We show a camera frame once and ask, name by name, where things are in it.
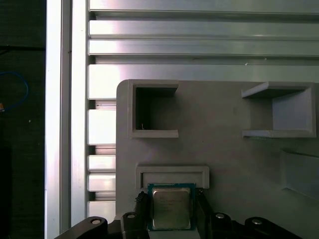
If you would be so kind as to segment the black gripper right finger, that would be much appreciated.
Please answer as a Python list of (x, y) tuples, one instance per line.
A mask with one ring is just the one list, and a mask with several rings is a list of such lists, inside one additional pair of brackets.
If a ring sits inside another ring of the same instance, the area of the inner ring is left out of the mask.
[(277, 224), (252, 217), (241, 224), (225, 213), (215, 212), (202, 189), (196, 190), (195, 217), (201, 239), (297, 239), (294, 233)]

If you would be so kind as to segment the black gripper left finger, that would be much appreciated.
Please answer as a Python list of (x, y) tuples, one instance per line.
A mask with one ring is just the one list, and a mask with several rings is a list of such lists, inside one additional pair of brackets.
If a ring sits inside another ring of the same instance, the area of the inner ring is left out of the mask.
[(88, 217), (60, 234), (57, 239), (148, 239), (149, 209), (150, 199), (141, 191), (132, 212), (123, 214), (111, 223), (102, 217)]

